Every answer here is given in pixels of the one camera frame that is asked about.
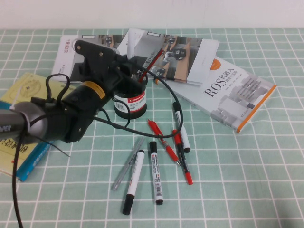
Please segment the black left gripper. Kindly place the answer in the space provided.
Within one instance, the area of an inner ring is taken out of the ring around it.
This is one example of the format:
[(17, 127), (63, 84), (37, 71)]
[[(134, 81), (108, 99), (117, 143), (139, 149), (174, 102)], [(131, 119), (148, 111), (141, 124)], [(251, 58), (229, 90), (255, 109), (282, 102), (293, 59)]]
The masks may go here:
[(138, 57), (128, 58), (127, 55), (116, 54), (115, 61), (91, 62), (85, 59), (79, 64), (81, 95), (112, 95), (119, 91), (123, 93), (133, 88), (133, 83), (147, 83), (148, 77), (141, 70)]

